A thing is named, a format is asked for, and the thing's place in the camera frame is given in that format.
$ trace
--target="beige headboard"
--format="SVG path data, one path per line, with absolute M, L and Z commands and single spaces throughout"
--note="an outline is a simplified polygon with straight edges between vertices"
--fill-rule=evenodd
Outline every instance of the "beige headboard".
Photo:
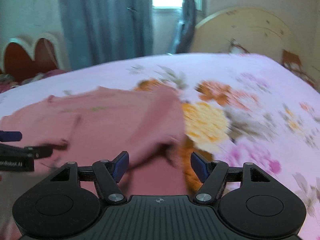
M 304 50 L 288 26 L 275 15 L 255 7 L 219 11 L 196 26 L 191 52 L 228 52 L 235 39 L 250 53 L 258 53 L 281 63 L 283 49 L 299 55 L 306 72 L 310 54 Z

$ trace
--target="pile of clothes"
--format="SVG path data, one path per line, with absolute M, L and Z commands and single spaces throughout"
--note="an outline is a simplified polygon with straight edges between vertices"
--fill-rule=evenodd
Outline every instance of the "pile of clothes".
M 16 82 L 14 77 L 10 74 L 0 74 L 0 94 L 6 92 L 12 88 L 22 86 L 31 82 L 38 81 L 40 79 L 56 76 L 65 73 L 62 69 L 50 70 L 47 73 L 38 73 L 35 77 L 26 79 L 20 83 Z

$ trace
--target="red headboard panel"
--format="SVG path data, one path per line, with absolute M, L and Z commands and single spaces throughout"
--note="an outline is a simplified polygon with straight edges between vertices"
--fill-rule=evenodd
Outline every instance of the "red headboard panel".
M 38 73 L 58 69 L 56 62 L 54 47 L 44 38 L 38 40 L 34 61 L 22 46 L 14 42 L 9 43 L 4 53 L 4 71 L 12 75 L 16 82 L 33 78 Z

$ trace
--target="heart-shaped headboard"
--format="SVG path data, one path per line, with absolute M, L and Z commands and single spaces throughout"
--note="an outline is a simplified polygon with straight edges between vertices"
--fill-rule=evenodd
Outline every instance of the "heart-shaped headboard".
M 50 33 L 42 33 L 34 42 L 28 42 L 26 38 L 12 38 L 3 51 L 1 70 L 21 82 L 38 73 L 63 69 L 57 53 L 58 44 Z

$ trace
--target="tied curtain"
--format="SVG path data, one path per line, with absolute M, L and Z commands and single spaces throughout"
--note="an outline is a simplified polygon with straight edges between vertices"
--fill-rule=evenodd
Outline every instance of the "tied curtain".
M 152 54 L 152 0 L 60 0 L 73 70 Z
M 182 18 L 177 24 L 175 38 L 170 50 L 171 54 L 187 53 L 192 43 L 196 27 L 195 0 L 183 0 Z

